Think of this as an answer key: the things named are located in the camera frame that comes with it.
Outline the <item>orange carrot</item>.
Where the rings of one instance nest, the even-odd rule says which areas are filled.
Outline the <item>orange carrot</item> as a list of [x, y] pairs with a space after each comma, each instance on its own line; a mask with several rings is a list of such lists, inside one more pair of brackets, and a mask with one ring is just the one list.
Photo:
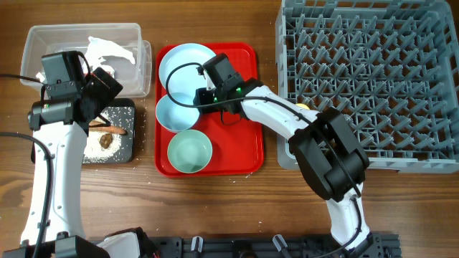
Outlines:
[[89, 127], [89, 131], [126, 135], [127, 131], [118, 126]]

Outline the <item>light blue rice bowl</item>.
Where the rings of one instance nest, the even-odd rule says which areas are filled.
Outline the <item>light blue rice bowl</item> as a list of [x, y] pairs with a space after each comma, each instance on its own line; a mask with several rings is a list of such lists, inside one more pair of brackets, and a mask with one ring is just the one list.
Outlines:
[[164, 95], [156, 105], [156, 119], [159, 124], [172, 133], [192, 128], [200, 113], [195, 107], [177, 105], [168, 95]]

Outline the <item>light green small bowl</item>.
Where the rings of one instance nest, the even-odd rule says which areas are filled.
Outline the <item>light green small bowl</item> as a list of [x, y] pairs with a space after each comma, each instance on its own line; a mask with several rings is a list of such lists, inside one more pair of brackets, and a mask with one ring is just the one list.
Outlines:
[[210, 163], [211, 140], [201, 131], [184, 130], [176, 134], [167, 148], [169, 163], [181, 173], [197, 173]]

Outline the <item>brown food scrap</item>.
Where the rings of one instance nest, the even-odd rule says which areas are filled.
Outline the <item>brown food scrap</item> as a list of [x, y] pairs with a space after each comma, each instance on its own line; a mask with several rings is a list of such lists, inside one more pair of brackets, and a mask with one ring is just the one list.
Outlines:
[[108, 149], [113, 142], [113, 135], [111, 133], [106, 133], [102, 135], [99, 139], [99, 144], [103, 149]]

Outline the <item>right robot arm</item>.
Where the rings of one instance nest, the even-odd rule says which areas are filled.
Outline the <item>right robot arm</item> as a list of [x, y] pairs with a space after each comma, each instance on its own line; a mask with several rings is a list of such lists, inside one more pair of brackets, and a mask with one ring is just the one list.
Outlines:
[[194, 103], [204, 112], [238, 114], [284, 137], [306, 183], [326, 202], [331, 236], [359, 255], [369, 235], [361, 201], [369, 158], [345, 116], [335, 108], [301, 108], [255, 78], [244, 80], [225, 54], [199, 64], [197, 72], [207, 86], [197, 90]]

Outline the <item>white tissue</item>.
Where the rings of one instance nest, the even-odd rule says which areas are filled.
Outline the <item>white tissue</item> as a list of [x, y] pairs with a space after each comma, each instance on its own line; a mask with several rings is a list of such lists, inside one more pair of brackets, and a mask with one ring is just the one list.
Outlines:
[[145, 74], [146, 51], [139, 37], [123, 35], [120, 39], [110, 39], [95, 34], [82, 37], [35, 35], [29, 38], [24, 48], [21, 73], [45, 82], [42, 57], [66, 51], [79, 51], [85, 55], [89, 64], [82, 65], [83, 72], [87, 72], [87, 67], [91, 70], [100, 67], [126, 90], [138, 87]]

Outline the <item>yellow plastic cup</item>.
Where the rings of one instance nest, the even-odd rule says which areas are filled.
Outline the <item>yellow plastic cup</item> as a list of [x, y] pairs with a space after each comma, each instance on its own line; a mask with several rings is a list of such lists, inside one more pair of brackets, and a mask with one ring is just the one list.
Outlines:
[[305, 110], [310, 110], [310, 108], [307, 105], [303, 104], [303, 103], [296, 103], [295, 105], [300, 107], [300, 108], [303, 108]]

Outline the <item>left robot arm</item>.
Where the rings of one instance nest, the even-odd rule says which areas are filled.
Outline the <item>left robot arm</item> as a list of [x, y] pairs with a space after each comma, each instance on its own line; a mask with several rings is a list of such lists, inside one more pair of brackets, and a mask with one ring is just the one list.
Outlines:
[[13, 133], [34, 147], [32, 202], [20, 246], [4, 257], [154, 257], [142, 228], [113, 233], [95, 244], [85, 238], [80, 182], [90, 123], [123, 89], [105, 70], [91, 70], [83, 53], [42, 57], [46, 83], [28, 114], [32, 135]]

